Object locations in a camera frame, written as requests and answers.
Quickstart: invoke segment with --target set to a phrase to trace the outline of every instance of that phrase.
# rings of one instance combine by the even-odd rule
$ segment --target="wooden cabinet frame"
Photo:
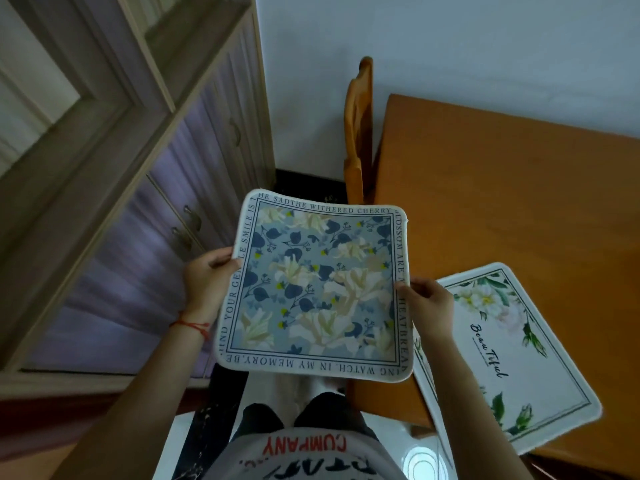
[[[260,53],[255,0],[221,0],[225,10],[207,15],[217,35],[198,28],[178,51],[180,64],[166,62],[165,71],[125,0],[9,1],[81,99],[0,179],[0,399],[122,390],[132,377],[20,370],[249,19]],[[264,73],[261,78],[266,100]]]

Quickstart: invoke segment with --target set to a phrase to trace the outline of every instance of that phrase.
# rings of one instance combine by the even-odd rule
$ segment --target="wooden chair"
[[[349,83],[344,103],[344,183],[350,204],[364,204],[375,184],[373,149],[373,59],[360,61],[360,72]]]

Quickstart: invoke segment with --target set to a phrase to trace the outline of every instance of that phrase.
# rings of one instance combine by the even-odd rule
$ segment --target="white wall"
[[[278,168],[342,179],[342,113],[390,93],[640,137],[640,0],[257,0]]]

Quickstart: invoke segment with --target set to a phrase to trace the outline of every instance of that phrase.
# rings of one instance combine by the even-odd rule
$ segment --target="floral placemat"
[[[244,200],[216,334],[220,364],[397,382],[412,327],[393,284],[409,279],[406,215],[255,190]]]
[[[455,299],[454,339],[518,454],[602,415],[594,391],[508,266],[438,280]],[[431,369],[414,332],[414,370],[452,459]]]

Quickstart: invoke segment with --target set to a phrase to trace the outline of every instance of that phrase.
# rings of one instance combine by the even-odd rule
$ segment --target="red lettering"
[[[286,446],[285,442],[286,442],[286,438],[280,438],[280,437],[276,438],[276,452],[275,452],[276,454],[285,453],[285,446]]]
[[[327,443],[328,443],[327,440],[331,440],[331,448],[327,446]],[[335,438],[331,434],[324,436],[324,451],[329,451],[329,450],[335,450]]]
[[[289,451],[293,453],[298,447],[298,439],[296,438],[296,441],[293,442],[291,438],[287,438],[287,445],[289,446]]]
[[[335,439],[337,440],[341,436],[342,436],[342,446],[338,445],[338,451],[345,451],[347,449],[347,438],[344,435],[337,435]]]
[[[269,453],[270,455],[273,454],[273,447],[271,446],[271,437],[269,436],[269,439],[267,440],[267,446],[264,447],[264,450],[262,450],[262,454],[266,455],[267,453]]]
[[[322,451],[322,436],[311,436],[311,451]]]

